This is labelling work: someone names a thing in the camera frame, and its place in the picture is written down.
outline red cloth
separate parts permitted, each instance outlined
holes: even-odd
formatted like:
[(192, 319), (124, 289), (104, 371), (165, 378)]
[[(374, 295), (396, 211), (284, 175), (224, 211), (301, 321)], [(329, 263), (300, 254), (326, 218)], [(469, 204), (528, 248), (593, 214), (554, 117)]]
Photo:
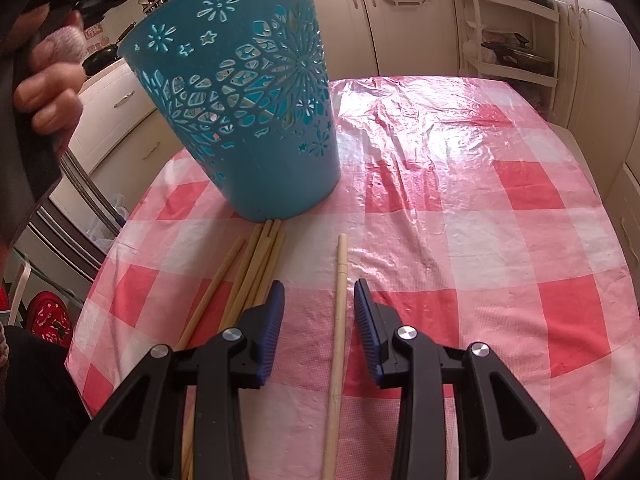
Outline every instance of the red cloth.
[[(640, 323), (616, 235), (571, 153), (502, 82), (348, 80), (333, 84), (332, 101), (340, 183), (285, 222), (275, 277), (287, 299), (273, 374), (262, 390), (242, 392), (252, 478), (319, 477), (345, 232), (350, 290), (367, 278), (377, 301), (440, 344), (489, 343), (592, 479), (636, 414)], [(187, 152), (167, 163), (76, 327), (67, 367), (91, 410), (152, 345), (177, 343), (228, 248), (252, 227)], [(230, 287), (221, 284), (192, 344), (214, 334)], [(399, 392), (368, 376), (351, 302), (336, 478), (387, 480)], [(456, 478), (450, 396), (446, 412)]]
[(45, 341), (69, 348), (73, 337), (65, 302), (48, 290), (36, 294), (27, 308), (26, 329)]

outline table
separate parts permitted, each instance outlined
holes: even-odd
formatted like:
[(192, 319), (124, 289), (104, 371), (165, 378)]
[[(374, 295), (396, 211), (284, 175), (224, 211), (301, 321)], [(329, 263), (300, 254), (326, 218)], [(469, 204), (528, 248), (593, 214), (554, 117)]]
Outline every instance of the table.
[[(342, 177), (324, 202), (285, 222), (273, 373), (263, 389), (242, 391), (252, 478), (319, 477), (340, 232), (350, 240), (350, 290), (367, 278), (377, 301), (437, 343), (489, 343), (593, 478), (635, 417), (640, 323), (616, 235), (570, 152), (502, 82), (345, 80), (332, 84), (332, 101)], [(92, 413), (152, 345), (178, 341), (252, 226), (187, 152), (167, 163), (76, 327), (66, 365)], [(214, 334), (230, 288), (221, 284), (192, 344)], [(352, 300), (336, 478), (384, 480), (399, 391), (368, 376)], [(450, 390), (445, 404), (448, 475), (457, 478)]]

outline finger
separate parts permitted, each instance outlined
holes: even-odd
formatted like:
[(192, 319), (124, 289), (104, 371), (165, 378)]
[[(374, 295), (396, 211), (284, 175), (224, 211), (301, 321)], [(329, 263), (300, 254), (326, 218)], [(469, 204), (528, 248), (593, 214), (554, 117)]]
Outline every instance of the finger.
[(0, 43), (0, 54), (9, 54), (24, 44), (47, 19), (49, 4), (37, 7), (21, 14), (15, 20), (14, 26)]
[(29, 65), (31, 71), (37, 73), (58, 62), (79, 64), (85, 50), (84, 32), (73, 25), (67, 25), (37, 44), (29, 57)]
[(70, 25), (78, 30), (84, 30), (84, 22), (82, 21), (82, 14), (79, 10), (72, 10), (66, 17), (65, 25)]
[(53, 64), (18, 85), (14, 92), (14, 105), (19, 112), (35, 112), (65, 89), (77, 94), (85, 79), (84, 69), (78, 64)]
[(78, 124), (81, 115), (80, 98), (67, 89), (33, 116), (31, 126), (38, 134), (50, 135)]

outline blue plastic bin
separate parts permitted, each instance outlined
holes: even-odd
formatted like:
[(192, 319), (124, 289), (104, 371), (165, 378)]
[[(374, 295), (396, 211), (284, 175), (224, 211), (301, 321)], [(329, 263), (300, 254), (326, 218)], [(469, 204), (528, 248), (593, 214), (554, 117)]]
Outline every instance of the blue plastic bin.
[(240, 216), (290, 218), (335, 187), (313, 0), (171, 0), (118, 53)]

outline cabinet door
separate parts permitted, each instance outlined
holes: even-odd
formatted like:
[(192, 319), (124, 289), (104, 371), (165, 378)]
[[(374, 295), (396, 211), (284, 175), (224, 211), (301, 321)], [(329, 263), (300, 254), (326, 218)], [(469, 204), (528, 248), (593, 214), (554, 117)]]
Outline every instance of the cabinet door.
[(581, 45), (569, 131), (606, 197), (638, 126), (640, 52), (609, 2), (578, 2)]
[(578, 0), (555, 0), (560, 13), (558, 84), (554, 107), (548, 120), (562, 128), (569, 124), (569, 115), (574, 104), (575, 86), (578, 79), (578, 56), (580, 56), (580, 27)]
[(329, 79), (378, 75), (362, 0), (314, 0)]
[(395, 6), (365, 0), (380, 75), (458, 75), (453, 0)]

